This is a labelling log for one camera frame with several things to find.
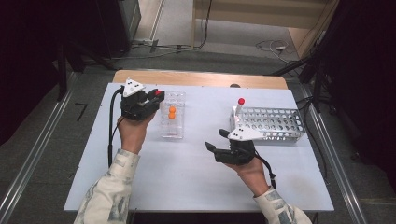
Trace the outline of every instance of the white plastic part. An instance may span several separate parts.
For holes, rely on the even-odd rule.
[[[128,97],[138,91],[145,89],[142,83],[131,80],[129,77],[125,81],[123,97]]]
[[[236,128],[228,135],[229,139],[237,140],[237,141],[263,139],[264,137],[265,136],[263,135],[263,133],[248,127]]]
[[[235,115],[240,114],[240,113],[241,113],[241,109],[242,109],[242,105],[238,104],[238,105],[236,106],[236,109],[235,109]]]

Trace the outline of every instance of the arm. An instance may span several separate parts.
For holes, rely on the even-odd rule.
[[[246,165],[230,165],[254,194],[254,200],[259,205],[270,224],[311,223],[306,214],[295,206],[286,204],[277,191],[268,186],[265,179],[262,162],[254,158]]]
[[[85,195],[74,223],[125,223],[132,180],[147,127],[154,114],[143,121],[119,118],[121,147],[108,169]]]

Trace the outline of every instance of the plastic container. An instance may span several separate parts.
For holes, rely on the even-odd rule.
[[[186,92],[165,91],[161,102],[161,137],[183,138]]]

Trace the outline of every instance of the orange object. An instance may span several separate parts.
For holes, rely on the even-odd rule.
[[[169,119],[174,119],[176,117],[176,114],[175,113],[169,113],[168,114],[168,118]]]
[[[175,113],[175,112],[176,112],[176,108],[175,108],[174,106],[171,105],[171,106],[169,107],[169,112],[170,112],[170,113]]]

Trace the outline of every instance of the hand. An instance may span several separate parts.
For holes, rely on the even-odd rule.
[[[149,122],[154,118],[155,113],[145,120],[130,120],[119,117],[119,132],[121,138],[121,148],[134,154],[139,154],[143,142],[146,138]]]
[[[245,184],[254,193],[255,197],[264,194],[270,187],[265,180],[262,162],[254,158],[250,163],[245,165],[231,165],[225,164],[236,171]]]

